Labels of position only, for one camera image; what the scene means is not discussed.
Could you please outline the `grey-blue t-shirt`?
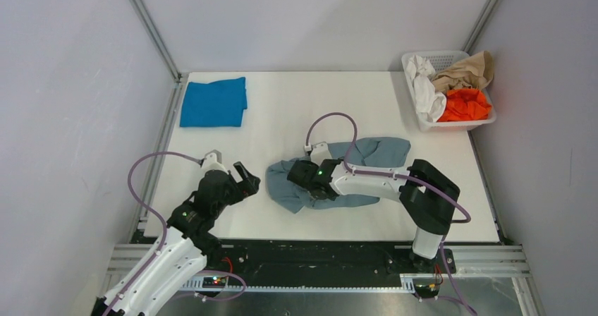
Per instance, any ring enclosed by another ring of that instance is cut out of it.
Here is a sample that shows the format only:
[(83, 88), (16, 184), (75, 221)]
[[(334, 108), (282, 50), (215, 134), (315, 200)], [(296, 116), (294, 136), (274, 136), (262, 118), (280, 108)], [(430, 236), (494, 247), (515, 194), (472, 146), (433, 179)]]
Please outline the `grey-blue t-shirt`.
[[(410, 151), (410, 142), (401, 138), (360, 138), (349, 154), (348, 162), (360, 166), (402, 167)], [(316, 200), (309, 192), (287, 180), (288, 172), (296, 160), (308, 160), (307, 156), (283, 160), (270, 165), (266, 170), (267, 192), (270, 198), (292, 213), (303, 208), (332, 209), (341, 207), (362, 207), (380, 201), (367, 195), (346, 195), (335, 200)]]

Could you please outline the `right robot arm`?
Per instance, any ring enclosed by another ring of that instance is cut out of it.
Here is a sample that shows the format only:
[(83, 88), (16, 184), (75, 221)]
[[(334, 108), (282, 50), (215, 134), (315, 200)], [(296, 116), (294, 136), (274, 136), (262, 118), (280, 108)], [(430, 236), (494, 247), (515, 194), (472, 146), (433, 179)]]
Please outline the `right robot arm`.
[(434, 269), (441, 242), (456, 222), (454, 213), (462, 210), (460, 188), (423, 159), (396, 168), (358, 166), (342, 159), (325, 159), (320, 164), (300, 160), (287, 179), (315, 199), (364, 195), (401, 203), (416, 225), (409, 259), (419, 272)]

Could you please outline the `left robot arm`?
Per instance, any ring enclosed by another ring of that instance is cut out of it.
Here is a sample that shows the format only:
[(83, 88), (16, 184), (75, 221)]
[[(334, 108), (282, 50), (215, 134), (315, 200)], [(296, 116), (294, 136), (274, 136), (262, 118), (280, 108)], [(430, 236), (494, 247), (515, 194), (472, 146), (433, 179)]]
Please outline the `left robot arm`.
[(197, 188), (172, 211), (141, 261), (96, 300), (92, 315), (156, 315), (185, 282), (221, 265), (221, 241), (210, 230), (225, 208), (257, 194), (261, 180), (241, 162), (233, 165), (239, 181), (218, 161), (200, 165)]

